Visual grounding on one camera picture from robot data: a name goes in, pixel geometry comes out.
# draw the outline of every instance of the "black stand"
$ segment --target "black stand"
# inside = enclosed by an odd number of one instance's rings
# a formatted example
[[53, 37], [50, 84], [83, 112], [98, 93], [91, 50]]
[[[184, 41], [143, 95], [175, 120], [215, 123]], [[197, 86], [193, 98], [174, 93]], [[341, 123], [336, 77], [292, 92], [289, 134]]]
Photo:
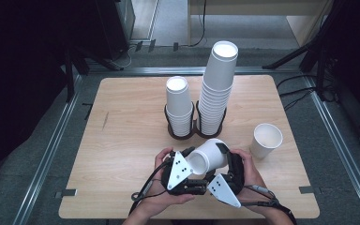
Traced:
[[314, 65], [318, 62], [317, 71], [317, 83], [316, 92], [320, 99], [324, 101], [323, 97], [323, 78], [325, 73], [325, 61], [326, 61], [326, 46], [325, 39], [328, 37], [328, 31], [334, 24], [335, 19], [338, 17], [338, 13], [343, 5], [343, 1], [335, 0], [331, 12], [323, 23], [318, 34], [309, 43], [299, 48], [298, 50], [289, 53], [285, 57], [279, 59], [273, 64], [262, 66], [263, 69], [276, 69], [285, 63], [291, 61], [295, 57], [302, 53], [307, 52], [302, 62], [299, 65], [300, 71], [310, 72]]

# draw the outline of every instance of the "white paper cup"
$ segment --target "white paper cup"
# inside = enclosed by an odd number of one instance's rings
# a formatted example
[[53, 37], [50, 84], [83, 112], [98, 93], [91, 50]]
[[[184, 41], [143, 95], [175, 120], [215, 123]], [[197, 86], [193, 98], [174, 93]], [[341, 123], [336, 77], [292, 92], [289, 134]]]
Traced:
[[192, 110], [191, 95], [184, 77], [171, 77], [166, 82], [166, 110], [173, 116], [183, 116]]
[[187, 162], [193, 173], [201, 175], [227, 165], [227, 157], [220, 152], [216, 143], [224, 142], [219, 139], [209, 139], [189, 154]]
[[250, 152], [255, 158], [265, 158], [282, 144], [282, 132], [271, 124], [259, 124], [254, 129]]
[[215, 90], [226, 90], [233, 85], [238, 48], [230, 41], [217, 42], [210, 53], [203, 81]]

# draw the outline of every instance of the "gray carpet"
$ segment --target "gray carpet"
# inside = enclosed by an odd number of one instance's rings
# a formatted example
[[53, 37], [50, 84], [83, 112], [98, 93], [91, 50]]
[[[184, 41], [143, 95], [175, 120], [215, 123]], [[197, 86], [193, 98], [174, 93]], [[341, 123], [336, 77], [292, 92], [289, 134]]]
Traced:
[[[242, 49], [237, 66], [255, 67], [276, 61], [291, 50]], [[132, 63], [125, 71], [133, 68], [157, 67], [204, 67], [210, 49], [181, 48], [173, 52], [171, 48], [155, 48], [148, 52], [142, 48], [138, 52], [130, 51]], [[287, 66], [296, 67], [301, 57], [291, 61]], [[127, 64], [124, 55], [117, 63]], [[58, 216], [60, 199], [54, 193], [67, 185], [72, 164], [86, 125], [84, 119], [89, 107], [83, 103], [93, 103], [99, 82], [105, 77], [121, 76], [121, 72], [112, 72], [97, 64], [91, 64], [89, 76], [83, 77], [82, 89], [74, 111], [68, 121], [65, 134], [54, 156], [51, 169], [38, 195], [35, 207], [27, 224], [106, 224], [105, 219], [61, 219]], [[295, 74], [271, 73], [276, 83]], [[285, 82], [279, 93], [305, 87], [302, 80]], [[293, 95], [284, 97], [283, 104], [300, 97]], [[15, 149], [0, 169], [0, 224], [11, 224], [20, 208], [24, 194], [34, 172], [42, 158], [46, 146], [53, 134], [55, 125], [64, 109], [66, 90], [57, 97], [54, 104], [39, 122], [33, 136], [19, 148]], [[332, 105], [337, 120], [342, 124], [350, 140], [350, 127], [339, 108]], [[306, 97], [287, 111], [292, 132], [305, 164], [311, 185], [320, 188], [316, 193], [321, 214], [316, 219], [298, 219], [299, 224], [360, 224], [360, 200], [344, 170], [338, 153], [319, 116], [312, 99]], [[110, 224], [120, 224], [121, 220], [111, 219]]]

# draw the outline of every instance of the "stack of cups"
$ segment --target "stack of cups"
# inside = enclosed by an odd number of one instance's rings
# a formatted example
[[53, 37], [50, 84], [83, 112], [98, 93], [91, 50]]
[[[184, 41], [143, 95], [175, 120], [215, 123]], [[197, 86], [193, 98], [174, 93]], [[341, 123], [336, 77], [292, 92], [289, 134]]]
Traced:
[[201, 118], [197, 128], [204, 135], [216, 134], [221, 125], [233, 87], [237, 56], [238, 48], [229, 41], [219, 41], [213, 46], [198, 103]]
[[184, 77], [171, 77], [166, 82], [166, 114], [172, 132], [177, 137], [185, 137], [192, 128], [193, 104]]

